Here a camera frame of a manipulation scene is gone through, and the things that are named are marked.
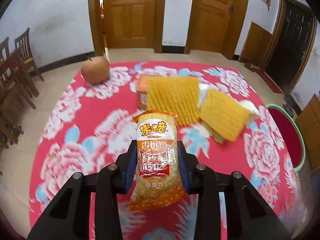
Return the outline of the wooden chair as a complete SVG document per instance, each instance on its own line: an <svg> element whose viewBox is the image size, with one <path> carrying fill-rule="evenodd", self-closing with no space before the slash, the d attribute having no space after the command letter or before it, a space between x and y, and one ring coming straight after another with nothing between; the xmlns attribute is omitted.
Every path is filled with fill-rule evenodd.
<svg viewBox="0 0 320 240"><path fill-rule="evenodd" d="M30 40L29 40L29 31L30 28L27 28L26 31L21 34L19 37L15 38L14 45L15 49L20 48L22 54L22 60L27 67L27 70L33 68L33 71L40 78L41 81L44 81L43 76L41 75L31 51Z"/></svg>
<svg viewBox="0 0 320 240"><path fill-rule="evenodd" d="M27 92L28 71L24 68L22 53L15 49L5 59L1 56L1 148L18 143L18 136L23 134L22 127L11 113L11 106L16 101L21 107L27 102L32 109L36 109Z"/></svg>

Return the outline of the wooden cabinet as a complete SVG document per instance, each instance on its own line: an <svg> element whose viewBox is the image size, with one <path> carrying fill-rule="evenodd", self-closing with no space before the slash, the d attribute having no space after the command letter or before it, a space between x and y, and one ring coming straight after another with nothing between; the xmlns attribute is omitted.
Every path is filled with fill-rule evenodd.
<svg viewBox="0 0 320 240"><path fill-rule="evenodd" d="M320 150L320 104L319 97L314 94L296 117L296 124L300 129L308 152L309 163L313 170L319 168L319 150Z"/></svg>

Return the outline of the yellow foam fruit net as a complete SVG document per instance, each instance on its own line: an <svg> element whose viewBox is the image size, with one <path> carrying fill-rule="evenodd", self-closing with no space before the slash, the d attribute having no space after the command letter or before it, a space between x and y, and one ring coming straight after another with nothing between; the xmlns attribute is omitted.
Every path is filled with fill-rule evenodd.
<svg viewBox="0 0 320 240"><path fill-rule="evenodd" d="M199 80L190 76L149 76L146 109L172 112L177 124L188 126L199 121Z"/></svg>

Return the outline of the rice cracker snack bag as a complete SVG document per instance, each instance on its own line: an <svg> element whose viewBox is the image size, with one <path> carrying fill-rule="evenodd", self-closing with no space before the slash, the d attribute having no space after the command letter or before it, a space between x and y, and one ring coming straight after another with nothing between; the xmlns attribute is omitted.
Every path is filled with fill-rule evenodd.
<svg viewBox="0 0 320 240"><path fill-rule="evenodd" d="M175 204L186 195L178 163L178 114L148 110L132 119L137 124L137 173L130 210Z"/></svg>

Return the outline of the left wooden door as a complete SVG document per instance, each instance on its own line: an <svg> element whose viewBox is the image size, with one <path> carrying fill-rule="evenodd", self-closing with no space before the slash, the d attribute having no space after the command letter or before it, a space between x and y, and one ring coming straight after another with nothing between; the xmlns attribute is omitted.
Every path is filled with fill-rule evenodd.
<svg viewBox="0 0 320 240"><path fill-rule="evenodd" d="M95 54L108 49L162 51L165 0L88 0Z"/></svg>

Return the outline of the right wooden door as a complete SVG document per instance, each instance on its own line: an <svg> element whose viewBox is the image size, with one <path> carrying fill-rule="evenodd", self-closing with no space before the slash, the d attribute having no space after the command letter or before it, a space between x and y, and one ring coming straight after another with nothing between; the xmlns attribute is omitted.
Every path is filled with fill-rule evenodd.
<svg viewBox="0 0 320 240"><path fill-rule="evenodd" d="M248 0L193 0L184 52L211 51L231 60L247 6Z"/></svg>

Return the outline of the red floral tablecloth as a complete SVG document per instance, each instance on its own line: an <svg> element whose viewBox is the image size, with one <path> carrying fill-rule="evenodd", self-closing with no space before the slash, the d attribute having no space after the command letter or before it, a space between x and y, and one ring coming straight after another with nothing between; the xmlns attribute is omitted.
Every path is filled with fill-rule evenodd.
<svg viewBox="0 0 320 240"><path fill-rule="evenodd" d="M235 69L183 62L113 64L107 81L93 85L77 74L56 103L36 152L30 182L29 239L96 239L98 173L137 140L132 117L142 74L196 77L237 101L249 100L260 116L235 142L218 143L199 121L177 128L177 142L211 168L219 186L220 239L290 239L283 217L292 210L297 183L284 139L253 87ZM150 210L129 208L117 195L123 239L194 239L198 195Z"/></svg>

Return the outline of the low wooden wall panel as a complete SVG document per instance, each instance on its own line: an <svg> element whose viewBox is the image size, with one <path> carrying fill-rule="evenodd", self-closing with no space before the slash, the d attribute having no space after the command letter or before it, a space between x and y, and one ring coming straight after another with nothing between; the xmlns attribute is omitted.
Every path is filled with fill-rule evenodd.
<svg viewBox="0 0 320 240"><path fill-rule="evenodd" d="M261 68L272 41L272 34L251 22L251 26L239 57L242 63L251 63Z"/></svg>

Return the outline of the dark doorway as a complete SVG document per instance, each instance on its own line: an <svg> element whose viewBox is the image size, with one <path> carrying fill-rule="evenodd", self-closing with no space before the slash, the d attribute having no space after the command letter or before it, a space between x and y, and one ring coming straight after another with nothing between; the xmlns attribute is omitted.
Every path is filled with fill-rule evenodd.
<svg viewBox="0 0 320 240"><path fill-rule="evenodd" d="M306 67L316 27L316 16L307 5L280 0L270 48L261 68L283 93L293 90Z"/></svg>

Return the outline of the orange cardboard box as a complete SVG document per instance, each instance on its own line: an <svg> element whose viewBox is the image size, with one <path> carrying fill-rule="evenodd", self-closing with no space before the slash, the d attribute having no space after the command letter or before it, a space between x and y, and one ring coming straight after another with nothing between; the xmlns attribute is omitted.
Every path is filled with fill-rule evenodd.
<svg viewBox="0 0 320 240"><path fill-rule="evenodd" d="M159 77L159 75L147 75L142 74L139 76L139 79L136 83L136 93L137 93L137 107L140 110L156 109L159 108L148 108L147 107L147 90L148 90L148 78L150 77Z"/></svg>

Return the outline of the red apple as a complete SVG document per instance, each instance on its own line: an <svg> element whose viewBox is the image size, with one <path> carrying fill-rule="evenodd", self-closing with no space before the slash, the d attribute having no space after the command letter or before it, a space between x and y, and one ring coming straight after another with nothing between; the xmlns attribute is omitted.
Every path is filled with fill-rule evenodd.
<svg viewBox="0 0 320 240"><path fill-rule="evenodd" d="M81 74L84 80L94 85L108 80L109 70L109 62L103 56L88 58L81 66Z"/></svg>

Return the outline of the wooden door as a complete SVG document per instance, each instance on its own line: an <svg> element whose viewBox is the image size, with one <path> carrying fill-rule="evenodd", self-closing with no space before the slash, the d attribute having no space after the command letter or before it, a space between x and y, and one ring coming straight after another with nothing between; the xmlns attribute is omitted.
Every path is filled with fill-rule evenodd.
<svg viewBox="0 0 320 240"><path fill-rule="evenodd" d="M231 60L247 6L248 0L193 0L184 52L211 51Z"/></svg>
<svg viewBox="0 0 320 240"><path fill-rule="evenodd" d="M162 51L165 0L88 0L95 54L108 49Z"/></svg>

